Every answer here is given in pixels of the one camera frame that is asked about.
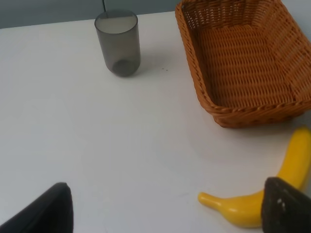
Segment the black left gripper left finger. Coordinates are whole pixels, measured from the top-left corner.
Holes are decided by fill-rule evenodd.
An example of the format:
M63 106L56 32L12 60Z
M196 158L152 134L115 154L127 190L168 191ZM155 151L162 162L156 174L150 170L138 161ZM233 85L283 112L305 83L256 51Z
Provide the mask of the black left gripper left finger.
M0 226L2 233L72 233L73 202L67 183L56 183Z

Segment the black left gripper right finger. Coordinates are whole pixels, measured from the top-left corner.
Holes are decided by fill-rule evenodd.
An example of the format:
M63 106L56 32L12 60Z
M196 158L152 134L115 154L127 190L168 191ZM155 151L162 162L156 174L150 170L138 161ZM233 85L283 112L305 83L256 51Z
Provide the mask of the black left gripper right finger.
M311 199L278 177L269 177L261 207L265 233L309 233Z

